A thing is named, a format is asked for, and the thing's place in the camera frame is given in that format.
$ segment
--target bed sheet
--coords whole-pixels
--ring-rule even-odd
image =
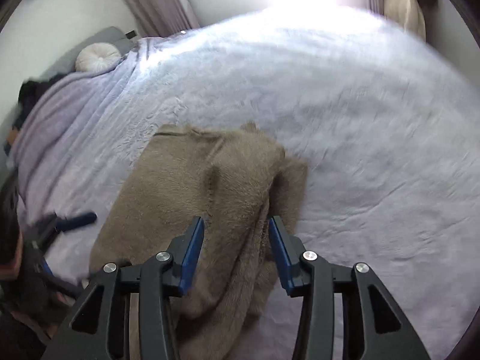
[[[309,163],[297,225],[306,247],[369,263],[440,360],[480,303],[479,97],[424,43],[349,8],[270,9],[143,39],[112,70],[71,74],[39,101],[11,153],[19,216],[97,212],[48,256],[54,273],[78,279],[160,125],[253,120]],[[232,358],[291,358],[300,309],[277,285]]]

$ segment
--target brown garment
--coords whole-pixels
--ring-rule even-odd
[[[269,215],[297,220],[306,165],[249,124],[237,131],[162,126],[125,182],[92,250],[98,270],[143,263],[195,215],[206,224],[193,287],[175,308],[182,360],[224,358],[277,280]]]

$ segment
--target white round cushion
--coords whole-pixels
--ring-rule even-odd
[[[121,57],[120,51],[114,45],[94,43],[85,47],[78,54],[75,70],[97,73],[117,63]]]

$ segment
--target blue gripper pad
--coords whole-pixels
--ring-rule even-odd
[[[294,289],[299,286],[295,279],[296,276],[300,275],[300,261],[290,241],[290,235],[285,231],[279,216],[270,219],[268,237],[275,257],[280,283],[287,295],[291,296]]]
[[[205,224],[203,223],[203,219],[201,219],[200,216],[196,216],[184,235],[184,241],[187,242],[188,239],[190,239],[190,242],[187,246],[183,261],[179,264],[181,276],[178,290],[182,296],[190,289],[194,279],[204,234]]]

